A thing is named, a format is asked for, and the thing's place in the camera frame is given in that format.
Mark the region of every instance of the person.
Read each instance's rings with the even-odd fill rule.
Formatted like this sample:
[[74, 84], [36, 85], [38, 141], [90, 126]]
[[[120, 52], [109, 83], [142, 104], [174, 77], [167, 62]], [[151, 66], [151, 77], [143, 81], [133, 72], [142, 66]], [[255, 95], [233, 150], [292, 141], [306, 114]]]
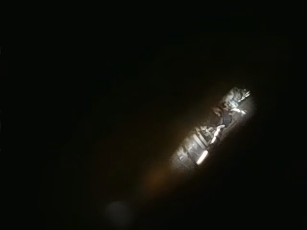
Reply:
[[219, 122], [216, 124], [216, 126], [225, 125], [225, 127], [228, 127], [231, 124], [232, 116], [229, 113], [231, 111], [231, 107], [228, 105], [228, 103], [224, 102], [220, 107], [214, 107], [213, 111], [219, 117]]

